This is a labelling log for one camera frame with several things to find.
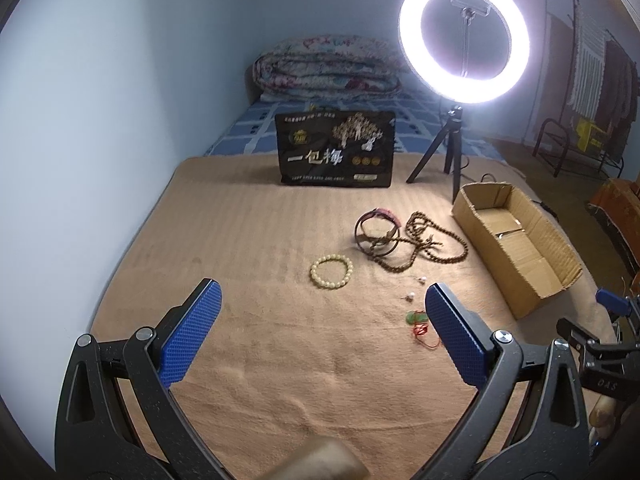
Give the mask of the thin black bangle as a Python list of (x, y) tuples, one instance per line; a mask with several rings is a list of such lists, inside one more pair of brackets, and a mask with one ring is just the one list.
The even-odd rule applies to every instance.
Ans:
[[(388, 223), (384, 231), (368, 233), (366, 223), (381, 220)], [(354, 226), (354, 240), (357, 247), (367, 256), (385, 257), (391, 254), (399, 245), (400, 229), (396, 229), (390, 222), (383, 219), (371, 219), (363, 223), (358, 220)]]

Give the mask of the yellow box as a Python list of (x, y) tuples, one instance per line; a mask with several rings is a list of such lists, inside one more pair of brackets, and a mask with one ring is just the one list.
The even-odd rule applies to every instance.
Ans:
[(599, 154), (602, 151), (602, 139), (606, 137), (594, 122), (585, 118), (579, 118), (575, 128), (578, 140), (577, 148), (585, 154)]

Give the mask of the orange cloth covered furniture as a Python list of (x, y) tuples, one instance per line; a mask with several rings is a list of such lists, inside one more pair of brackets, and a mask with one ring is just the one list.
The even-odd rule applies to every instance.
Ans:
[(639, 272), (639, 183), (608, 179), (588, 200), (587, 210), (596, 218), (631, 276)]

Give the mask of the cardboard box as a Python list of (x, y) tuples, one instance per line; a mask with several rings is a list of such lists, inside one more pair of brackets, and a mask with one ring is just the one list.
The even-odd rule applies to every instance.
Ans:
[(572, 246), (530, 197), (511, 183), (463, 185), (452, 215), (514, 318), (534, 312), (582, 275)]

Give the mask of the green jade red-string pendant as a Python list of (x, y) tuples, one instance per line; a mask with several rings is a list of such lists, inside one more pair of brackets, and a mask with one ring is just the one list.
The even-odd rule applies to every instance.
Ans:
[(406, 324), (411, 327), (411, 333), (414, 341), (420, 344), (423, 348), (434, 351), (436, 350), (442, 341), (439, 336), (436, 336), (434, 344), (427, 342), (424, 337), (430, 332), (430, 318), (424, 311), (413, 310), (409, 311), (405, 317)]

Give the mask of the blue patterned bed sheet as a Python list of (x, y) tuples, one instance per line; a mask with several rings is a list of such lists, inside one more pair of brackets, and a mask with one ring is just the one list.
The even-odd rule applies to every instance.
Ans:
[(277, 114), (303, 112), (315, 107), (328, 110), (389, 110), (396, 115), (395, 151), (426, 151), (445, 121), (446, 103), (426, 90), (402, 92), (370, 101), (281, 101), (252, 104), (206, 152), (207, 156), (274, 154), (277, 151)]

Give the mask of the white striped hanging towel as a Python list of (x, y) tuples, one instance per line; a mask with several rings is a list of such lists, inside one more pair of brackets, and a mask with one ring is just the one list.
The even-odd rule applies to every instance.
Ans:
[(575, 58), (568, 104), (588, 120), (596, 117), (603, 86), (608, 35), (578, 4), (574, 15)]

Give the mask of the black metal clothes rack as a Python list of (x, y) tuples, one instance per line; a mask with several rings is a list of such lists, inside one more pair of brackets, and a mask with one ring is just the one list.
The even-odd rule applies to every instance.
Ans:
[[(575, 128), (578, 119), (585, 117), (577, 114), (568, 104), (573, 83), (574, 15), (578, 4), (586, 12), (582, 0), (572, 0), (572, 10), (565, 21), (553, 13), (547, 15), (544, 80), (535, 122), (537, 131), (533, 155), (546, 162), (555, 176), (571, 172), (585, 177), (606, 178), (612, 171), (618, 174), (623, 172), (624, 151), (636, 120), (626, 128), (620, 128), (614, 136), (600, 128), (606, 133), (606, 137), (602, 139), (602, 151), (599, 154), (585, 154), (578, 150)], [(620, 44), (612, 32), (598, 22), (597, 24), (606, 31), (608, 41), (615, 40)]]

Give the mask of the folded floral quilt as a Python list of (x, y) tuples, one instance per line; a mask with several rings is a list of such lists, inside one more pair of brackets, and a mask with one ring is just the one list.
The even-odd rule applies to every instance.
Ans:
[(408, 64), (389, 42), (326, 34), (285, 39), (254, 62), (254, 84), (273, 101), (374, 100), (402, 89)]

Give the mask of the black snack bag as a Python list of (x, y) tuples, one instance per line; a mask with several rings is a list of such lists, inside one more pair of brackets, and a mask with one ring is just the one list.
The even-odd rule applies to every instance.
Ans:
[(281, 182), (388, 188), (395, 154), (393, 112), (310, 110), (277, 114)]

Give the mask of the red strap watch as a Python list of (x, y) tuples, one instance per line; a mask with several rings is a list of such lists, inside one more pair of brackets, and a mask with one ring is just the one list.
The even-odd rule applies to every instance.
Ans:
[(371, 219), (383, 219), (390, 222), (396, 229), (400, 229), (402, 224), (397, 218), (396, 214), (393, 214), (390, 210), (385, 208), (374, 208), (365, 212), (358, 221), (363, 223)]

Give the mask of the dark hanging clothes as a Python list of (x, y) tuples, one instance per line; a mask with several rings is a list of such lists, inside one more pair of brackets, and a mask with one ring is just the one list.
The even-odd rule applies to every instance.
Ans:
[(605, 63), (596, 124), (611, 136), (636, 119), (637, 64), (615, 40), (605, 47)]

